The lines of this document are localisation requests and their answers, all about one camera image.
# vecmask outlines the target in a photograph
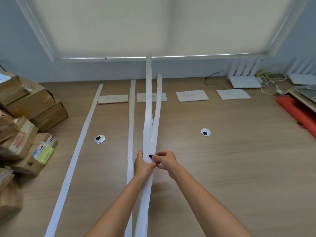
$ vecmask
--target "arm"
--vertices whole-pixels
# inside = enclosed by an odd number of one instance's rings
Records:
[[[161,162],[158,168],[167,170],[176,181],[206,236],[252,236],[224,205],[177,162],[172,151],[160,151],[152,159]]]
[[[85,237],[123,236],[137,196],[155,167],[156,163],[146,163],[139,151],[134,162],[134,177]]]

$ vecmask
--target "yellow sticky note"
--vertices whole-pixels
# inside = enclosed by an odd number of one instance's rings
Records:
[[[45,165],[49,157],[53,153],[53,151],[54,151],[54,148],[50,146],[45,146],[36,159],[38,160],[39,163],[41,163],[42,165]]]

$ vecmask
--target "hand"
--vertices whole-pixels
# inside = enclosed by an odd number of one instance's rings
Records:
[[[139,177],[143,181],[147,181],[152,170],[157,166],[156,162],[147,163],[143,159],[143,152],[138,151],[137,157],[134,162],[134,177]]]
[[[161,165],[157,167],[159,169],[167,170],[169,172],[169,176],[172,179],[175,179],[174,171],[180,166],[177,162],[176,156],[170,150],[162,150],[156,153],[156,155],[152,156],[152,160],[159,161]]]

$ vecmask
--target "person's right hand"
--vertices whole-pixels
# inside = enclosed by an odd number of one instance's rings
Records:
[[[170,150],[158,151],[156,155],[152,156],[152,160],[160,162],[161,164],[157,167],[162,170],[167,170],[169,176],[175,179],[174,171],[180,166],[177,162],[176,156]]]

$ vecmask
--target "red object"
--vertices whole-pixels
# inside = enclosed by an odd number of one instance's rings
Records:
[[[297,99],[288,96],[277,98],[279,103],[316,138],[316,113]]]

